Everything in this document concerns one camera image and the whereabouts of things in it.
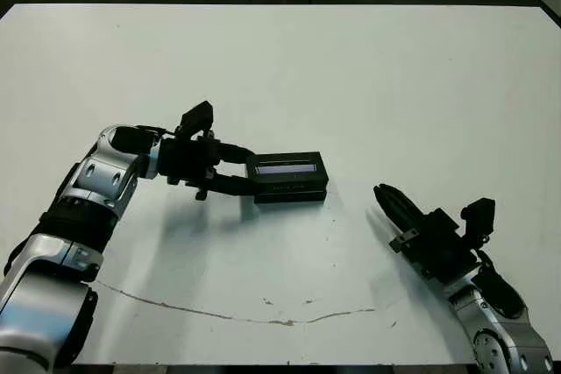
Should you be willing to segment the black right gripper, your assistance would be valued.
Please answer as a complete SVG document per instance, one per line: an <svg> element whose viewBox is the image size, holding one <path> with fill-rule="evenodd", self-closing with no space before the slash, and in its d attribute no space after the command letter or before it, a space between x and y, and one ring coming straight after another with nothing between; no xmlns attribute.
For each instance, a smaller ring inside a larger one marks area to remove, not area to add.
<svg viewBox="0 0 561 374"><path fill-rule="evenodd" d="M373 187L385 215L400 230L390 243L426 279L451 283L477 266L477 258L464 245L459 226L441 209L424 214L401 190L387 184Z"/></svg>

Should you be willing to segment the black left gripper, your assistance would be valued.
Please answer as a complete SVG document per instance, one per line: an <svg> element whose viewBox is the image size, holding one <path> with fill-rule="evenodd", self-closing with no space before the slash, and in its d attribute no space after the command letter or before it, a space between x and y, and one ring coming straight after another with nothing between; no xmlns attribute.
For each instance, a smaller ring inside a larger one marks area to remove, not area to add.
<svg viewBox="0 0 561 374"><path fill-rule="evenodd" d="M214 138L163 138L160 141L157 173L165 176L167 183L178 185L184 181L188 187L198 189L195 198L205 201L208 190L232 196L251 196L258 192L254 181L238 176L215 173L220 159L227 163L244 165L252 151L232 144L220 143Z"/></svg>

